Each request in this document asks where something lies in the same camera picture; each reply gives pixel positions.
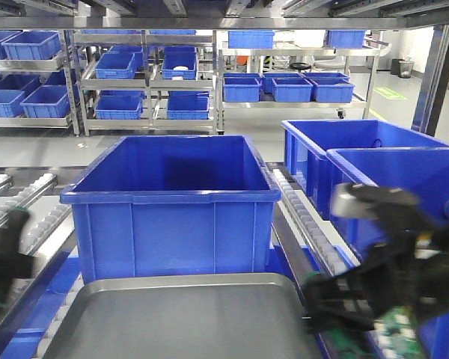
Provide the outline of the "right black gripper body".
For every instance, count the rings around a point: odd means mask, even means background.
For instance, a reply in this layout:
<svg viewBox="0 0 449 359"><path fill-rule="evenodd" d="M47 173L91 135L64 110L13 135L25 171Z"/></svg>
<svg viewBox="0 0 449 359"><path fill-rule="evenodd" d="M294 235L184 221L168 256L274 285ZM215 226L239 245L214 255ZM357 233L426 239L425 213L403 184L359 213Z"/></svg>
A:
<svg viewBox="0 0 449 359"><path fill-rule="evenodd" d="M396 221L374 222L390 242L366 259L366 330L394 307L406 307L418 327L449 313L449 224L426 228L420 220L403 230Z"/></svg>

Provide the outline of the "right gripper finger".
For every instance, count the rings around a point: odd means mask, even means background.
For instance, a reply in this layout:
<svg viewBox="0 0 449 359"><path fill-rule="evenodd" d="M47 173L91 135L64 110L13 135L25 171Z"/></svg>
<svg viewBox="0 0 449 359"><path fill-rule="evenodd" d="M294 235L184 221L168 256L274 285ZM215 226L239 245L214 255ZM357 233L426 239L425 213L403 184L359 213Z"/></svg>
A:
<svg viewBox="0 0 449 359"><path fill-rule="evenodd" d="M331 214L367 219L385 232L427 231L434 223L421 211L419 197L402 188L340 183L331 198Z"/></svg>
<svg viewBox="0 0 449 359"><path fill-rule="evenodd" d="M384 265L363 263L334 277L312 275L302 286L311 330L372 331L393 306L393 283Z"/></svg>

